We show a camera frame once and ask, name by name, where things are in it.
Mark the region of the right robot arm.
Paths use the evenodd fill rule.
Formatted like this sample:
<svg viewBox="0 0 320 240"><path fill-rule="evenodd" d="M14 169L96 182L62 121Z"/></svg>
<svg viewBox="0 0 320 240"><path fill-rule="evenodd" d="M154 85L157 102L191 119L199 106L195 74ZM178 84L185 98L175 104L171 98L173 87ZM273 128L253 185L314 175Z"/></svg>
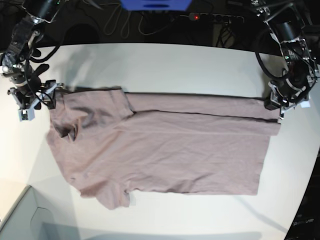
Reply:
<svg viewBox="0 0 320 240"><path fill-rule="evenodd" d="M21 111L39 110L43 105L54 109L55 80L42 83L39 76L49 69L49 60L62 45L61 42L44 58L36 44L44 37L43 24L54 21L58 12L66 4L64 0L25 0L22 9L26 16L16 24L11 42L2 54L0 65L2 75L8 78L13 87L7 93L14 97Z"/></svg>

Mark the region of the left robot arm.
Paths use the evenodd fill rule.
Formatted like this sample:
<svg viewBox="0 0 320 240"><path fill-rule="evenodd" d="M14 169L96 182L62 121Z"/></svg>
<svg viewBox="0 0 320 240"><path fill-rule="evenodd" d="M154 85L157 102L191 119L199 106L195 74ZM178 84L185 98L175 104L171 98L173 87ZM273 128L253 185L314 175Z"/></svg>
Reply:
<svg viewBox="0 0 320 240"><path fill-rule="evenodd" d="M270 94L264 101L267 110L279 110L279 118L297 106L308 104L310 92L320 79L317 58L306 39L301 0L252 0L249 9L265 24L256 38L255 56L270 81ZM286 66L281 75L272 74L260 56L260 45L269 34L278 44Z"/></svg>

